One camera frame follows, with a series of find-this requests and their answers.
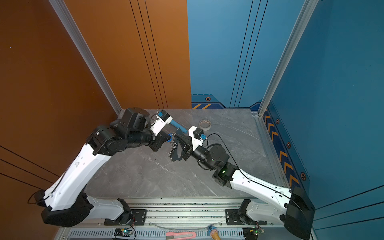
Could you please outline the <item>circuit board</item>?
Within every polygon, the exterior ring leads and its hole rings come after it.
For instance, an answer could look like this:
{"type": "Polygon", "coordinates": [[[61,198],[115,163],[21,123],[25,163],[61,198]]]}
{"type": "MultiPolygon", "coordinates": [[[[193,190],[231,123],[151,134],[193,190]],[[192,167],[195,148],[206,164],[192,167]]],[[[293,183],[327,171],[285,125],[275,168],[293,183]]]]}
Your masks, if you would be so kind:
{"type": "Polygon", "coordinates": [[[245,240],[258,240],[259,236],[264,234],[262,229],[243,228],[243,237],[245,240]]]}
{"type": "Polygon", "coordinates": [[[115,229],[115,239],[131,239],[135,237],[134,230],[132,228],[115,229]]]}

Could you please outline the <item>blue toy microphone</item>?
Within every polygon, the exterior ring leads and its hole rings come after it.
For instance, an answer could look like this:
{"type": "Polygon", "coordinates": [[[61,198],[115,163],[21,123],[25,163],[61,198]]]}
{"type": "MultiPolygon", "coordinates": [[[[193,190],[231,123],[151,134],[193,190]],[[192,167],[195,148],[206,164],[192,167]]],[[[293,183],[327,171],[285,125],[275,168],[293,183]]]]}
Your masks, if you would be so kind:
{"type": "Polygon", "coordinates": [[[177,123],[175,120],[172,120],[171,121],[171,125],[173,125],[175,128],[177,129],[180,129],[184,134],[187,134],[188,133],[188,130],[185,129],[182,125],[180,125],[179,123],[177,123]]]}

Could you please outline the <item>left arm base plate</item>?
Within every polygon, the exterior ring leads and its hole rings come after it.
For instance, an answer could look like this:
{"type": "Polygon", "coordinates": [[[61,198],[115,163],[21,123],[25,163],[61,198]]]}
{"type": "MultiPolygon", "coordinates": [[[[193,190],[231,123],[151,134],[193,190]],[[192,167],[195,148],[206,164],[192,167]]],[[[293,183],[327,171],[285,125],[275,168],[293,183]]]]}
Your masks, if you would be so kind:
{"type": "Polygon", "coordinates": [[[116,220],[105,219],[105,226],[144,226],[147,218],[146,209],[124,211],[116,220]]]}

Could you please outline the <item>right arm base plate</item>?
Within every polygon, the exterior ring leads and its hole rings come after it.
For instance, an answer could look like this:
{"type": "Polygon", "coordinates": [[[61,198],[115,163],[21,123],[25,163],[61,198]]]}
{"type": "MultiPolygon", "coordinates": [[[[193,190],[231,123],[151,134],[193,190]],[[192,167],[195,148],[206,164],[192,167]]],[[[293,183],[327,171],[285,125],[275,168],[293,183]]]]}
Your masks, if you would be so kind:
{"type": "Polygon", "coordinates": [[[268,222],[266,221],[252,220],[246,214],[246,211],[241,211],[240,209],[226,209],[225,214],[226,214],[226,223],[228,226],[234,226],[234,225],[266,226],[268,224],[268,222]]]}

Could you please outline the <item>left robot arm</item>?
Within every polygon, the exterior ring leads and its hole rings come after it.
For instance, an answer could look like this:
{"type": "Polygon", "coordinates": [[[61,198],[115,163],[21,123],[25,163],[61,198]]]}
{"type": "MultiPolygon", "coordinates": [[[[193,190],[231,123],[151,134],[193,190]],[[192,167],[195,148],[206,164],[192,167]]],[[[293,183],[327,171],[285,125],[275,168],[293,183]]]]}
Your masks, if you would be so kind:
{"type": "Polygon", "coordinates": [[[116,153],[141,146],[148,146],[153,152],[158,151],[171,138],[163,128],[172,120],[162,110],[152,123],[147,111],[129,108],[108,126],[95,128],[62,176],[50,188],[33,195],[35,204],[44,208],[41,213],[43,222],[67,228],[90,219],[132,225],[134,215],[125,200],[97,199],[87,195],[84,189],[95,173],[116,153]]]}

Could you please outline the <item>pink utility knife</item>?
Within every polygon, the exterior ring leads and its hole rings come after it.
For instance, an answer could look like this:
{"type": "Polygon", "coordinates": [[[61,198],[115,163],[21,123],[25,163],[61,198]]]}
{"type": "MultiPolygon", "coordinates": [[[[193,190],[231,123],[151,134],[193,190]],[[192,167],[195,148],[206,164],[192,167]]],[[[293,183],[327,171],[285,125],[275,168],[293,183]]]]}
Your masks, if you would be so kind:
{"type": "Polygon", "coordinates": [[[195,239],[197,236],[196,232],[168,232],[166,233],[166,240],[189,240],[195,239]]]}

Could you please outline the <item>masking tape roll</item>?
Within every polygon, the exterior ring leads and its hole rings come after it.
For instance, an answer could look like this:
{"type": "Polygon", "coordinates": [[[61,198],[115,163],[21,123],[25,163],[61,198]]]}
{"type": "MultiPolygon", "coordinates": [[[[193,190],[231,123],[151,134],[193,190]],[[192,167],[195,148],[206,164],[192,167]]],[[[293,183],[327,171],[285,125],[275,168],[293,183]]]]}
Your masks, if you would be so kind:
{"type": "Polygon", "coordinates": [[[209,120],[201,120],[199,122],[199,127],[204,131],[209,131],[212,127],[212,123],[209,120]]]}

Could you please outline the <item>left circuit board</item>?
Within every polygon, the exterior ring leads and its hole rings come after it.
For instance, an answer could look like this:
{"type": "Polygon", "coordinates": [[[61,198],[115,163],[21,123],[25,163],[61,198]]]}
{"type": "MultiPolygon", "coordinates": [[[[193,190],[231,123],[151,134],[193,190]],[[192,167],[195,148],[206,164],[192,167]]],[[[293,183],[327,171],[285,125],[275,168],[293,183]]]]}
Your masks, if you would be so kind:
{"type": "Polygon", "coordinates": [[[134,230],[132,228],[115,229],[115,239],[131,239],[135,237],[134,230]]]}

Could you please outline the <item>toy ice cream cone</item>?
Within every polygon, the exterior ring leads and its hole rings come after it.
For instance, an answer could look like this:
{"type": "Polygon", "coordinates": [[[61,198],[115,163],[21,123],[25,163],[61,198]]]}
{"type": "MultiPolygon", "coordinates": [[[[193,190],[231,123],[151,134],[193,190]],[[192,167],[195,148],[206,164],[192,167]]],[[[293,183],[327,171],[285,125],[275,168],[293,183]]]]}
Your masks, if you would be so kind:
{"type": "Polygon", "coordinates": [[[217,228],[214,227],[213,225],[208,226],[208,232],[209,232],[209,236],[213,240],[221,240],[221,237],[219,235],[219,232],[218,232],[217,228]]]}

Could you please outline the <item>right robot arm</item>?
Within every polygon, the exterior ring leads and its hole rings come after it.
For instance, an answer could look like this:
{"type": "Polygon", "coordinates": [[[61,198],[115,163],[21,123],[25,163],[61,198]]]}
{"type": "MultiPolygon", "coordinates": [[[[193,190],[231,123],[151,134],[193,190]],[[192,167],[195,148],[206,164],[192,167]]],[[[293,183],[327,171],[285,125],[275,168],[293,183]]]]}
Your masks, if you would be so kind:
{"type": "Polygon", "coordinates": [[[174,134],[171,157],[194,158],[203,170],[214,173],[212,177],[219,185],[245,192],[272,206],[277,211],[272,217],[283,223],[292,235],[302,240],[314,239],[316,210],[304,189],[276,186],[246,173],[237,162],[230,163],[233,156],[225,143],[204,146],[207,136],[201,137],[198,140],[174,134]]]}

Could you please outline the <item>right circuit board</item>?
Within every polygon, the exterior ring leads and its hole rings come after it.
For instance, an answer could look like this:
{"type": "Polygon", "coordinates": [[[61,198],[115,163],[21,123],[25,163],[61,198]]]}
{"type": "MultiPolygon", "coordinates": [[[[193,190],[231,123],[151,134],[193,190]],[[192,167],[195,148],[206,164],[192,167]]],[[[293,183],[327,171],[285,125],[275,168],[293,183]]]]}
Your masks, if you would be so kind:
{"type": "Polygon", "coordinates": [[[262,229],[243,228],[243,237],[245,240],[258,240],[259,236],[264,234],[262,229]]]}

